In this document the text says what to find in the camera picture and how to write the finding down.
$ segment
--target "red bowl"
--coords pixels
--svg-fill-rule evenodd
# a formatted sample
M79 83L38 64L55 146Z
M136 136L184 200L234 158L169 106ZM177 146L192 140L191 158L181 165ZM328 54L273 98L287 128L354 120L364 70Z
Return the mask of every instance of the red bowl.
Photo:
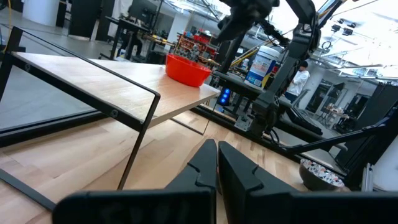
M167 54L166 74L180 83L199 87L210 73L211 70L202 65L174 54Z

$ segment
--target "wooden floor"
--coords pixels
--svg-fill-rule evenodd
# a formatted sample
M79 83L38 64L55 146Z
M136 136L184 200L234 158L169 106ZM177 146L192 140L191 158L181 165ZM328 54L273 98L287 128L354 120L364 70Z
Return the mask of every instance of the wooden floor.
M190 111L176 119L200 131L207 123ZM127 126L104 119L3 148L0 168L54 202L81 189L114 190L136 137ZM215 123L201 136L171 120L148 130L125 189L165 187L208 138L228 141L271 174L305 190L293 161ZM220 196L217 211L217 223L227 223ZM0 223L51 223L51 214L0 181Z

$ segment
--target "column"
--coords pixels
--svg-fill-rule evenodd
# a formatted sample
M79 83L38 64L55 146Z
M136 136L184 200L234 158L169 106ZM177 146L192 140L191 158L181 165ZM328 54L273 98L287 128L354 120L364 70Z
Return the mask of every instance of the column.
M23 18L46 25L55 26L59 0L25 0Z
M184 11L183 13L176 13L174 16L173 24L169 32L169 36L167 37L167 41L175 42L177 41L177 33L182 34L191 19L192 15L188 11ZM165 46L166 50L170 50L170 46Z
M318 85L321 83L323 78L324 69L320 68L315 63L309 63L310 78L308 78L306 84L303 87L303 90L309 89L310 91L301 99L298 108L305 109L310 102L315 90L317 90Z

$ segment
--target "white shirt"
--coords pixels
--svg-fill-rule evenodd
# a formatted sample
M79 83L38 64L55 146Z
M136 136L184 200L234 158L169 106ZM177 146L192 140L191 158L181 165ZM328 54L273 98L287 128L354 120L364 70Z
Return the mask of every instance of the white shirt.
M294 76L292 83L289 85L286 92L291 93L295 96L298 96L305 83L307 82L308 78L310 77L310 73L308 71L297 71L296 76Z

